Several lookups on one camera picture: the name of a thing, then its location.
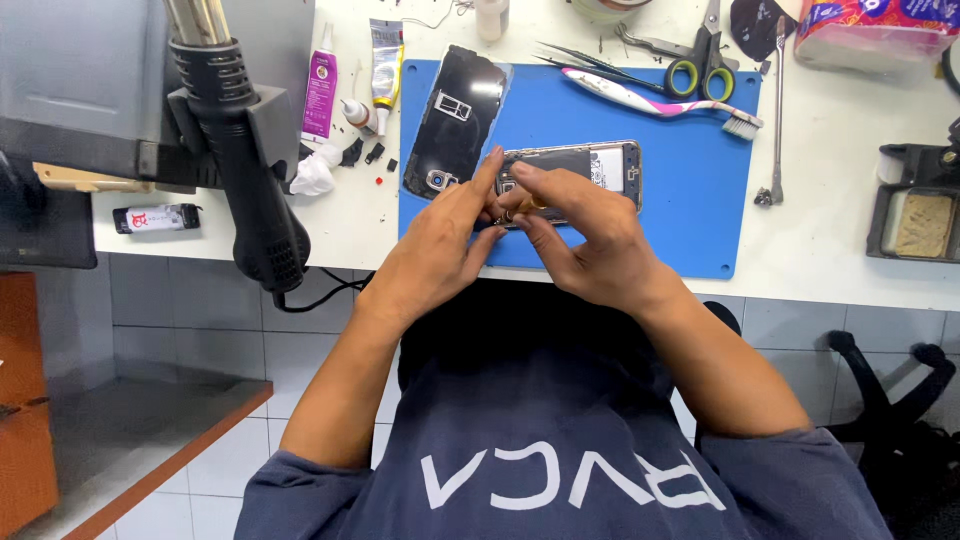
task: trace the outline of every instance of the toothbrush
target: toothbrush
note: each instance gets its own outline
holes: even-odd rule
[[[731,107],[726,103],[719,101],[693,101],[687,103],[659,103],[650,101],[636,92],[633,92],[622,85],[613,81],[598,77],[579,69],[565,67],[566,75],[574,83],[586,88],[600,97],[615,101],[621,105],[626,105],[631,109],[642,110],[656,116],[676,116],[689,110],[696,109],[718,109],[729,112],[731,117],[723,125],[723,130],[729,134],[743,137],[747,140],[754,140],[757,130],[763,127],[763,120],[756,116],[744,112],[743,110]]]

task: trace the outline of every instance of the forearm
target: forearm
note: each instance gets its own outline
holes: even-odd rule
[[[657,292],[631,313],[694,417],[715,433],[762,436],[809,427],[780,373],[662,266]]]
[[[280,448],[322,465],[368,467],[373,422],[404,328],[358,303],[297,403]]]

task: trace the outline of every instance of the white desk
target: white desk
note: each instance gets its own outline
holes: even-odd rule
[[[724,51],[740,60],[742,70],[757,64],[729,38],[722,2]],[[782,0],[798,16],[799,0]],[[446,13],[445,0],[318,0],[314,47],[325,22],[335,24],[334,52],[340,66],[338,97],[349,97],[353,73],[358,98],[370,100],[371,39],[368,18],[415,17],[430,24]],[[654,0],[628,21],[633,33],[692,44],[704,16],[700,0]],[[604,52],[597,52],[603,34]],[[473,12],[456,12],[438,30],[404,24],[406,58],[439,59],[449,42],[485,51],[503,61],[535,61],[536,40],[559,43],[616,65],[661,66],[652,56],[631,48],[629,58],[612,28],[588,24],[560,0],[518,0],[511,6],[510,28],[493,45],[479,40]],[[793,38],[787,42],[792,49]],[[786,203],[773,209],[753,204],[756,190],[769,187],[773,168],[774,73],[764,83],[759,116],[768,124],[754,143],[750,181],[743,194],[739,259],[729,281],[686,280],[694,292],[844,304],[960,310],[960,265],[867,258],[866,235],[877,180],[877,147],[889,143],[946,144],[947,126],[960,115],[960,101],[943,81],[911,87],[881,84],[837,73],[804,68],[787,55],[783,112],[783,186]],[[333,122],[349,127],[337,112]],[[315,197],[292,197],[291,207],[310,233],[311,266],[375,269],[396,243],[399,170],[386,171],[398,159],[399,113],[391,115],[387,150],[372,165],[358,162],[335,170],[337,187]],[[345,129],[332,140],[343,146],[356,138]],[[371,145],[365,148],[370,151]],[[377,185],[374,180],[382,177]],[[93,197],[97,249],[192,258],[231,258],[234,228],[223,192],[198,190],[195,196],[97,194]],[[117,234],[110,211],[161,202],[192,202],[204,207],[203,227],[192,232]],[[549,281],[543,271],[485,268],[481,276]]]

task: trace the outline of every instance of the sim card tray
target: sim card tray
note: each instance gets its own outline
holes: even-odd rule
[[[461,122],[466,122],[473,111],[473,107],[455,97],[444,94],[442,90],[437,92],[437,101],[434,103],[433,108],[449,114]]]

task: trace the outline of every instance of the white tissue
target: white tissue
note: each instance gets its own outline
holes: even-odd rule
[[[322,195],[333,189],[333,174],[330,169],[339,165],[344,151],[332,144],[320,149],[297,164],[297,177],[290,183],[291,193]]]

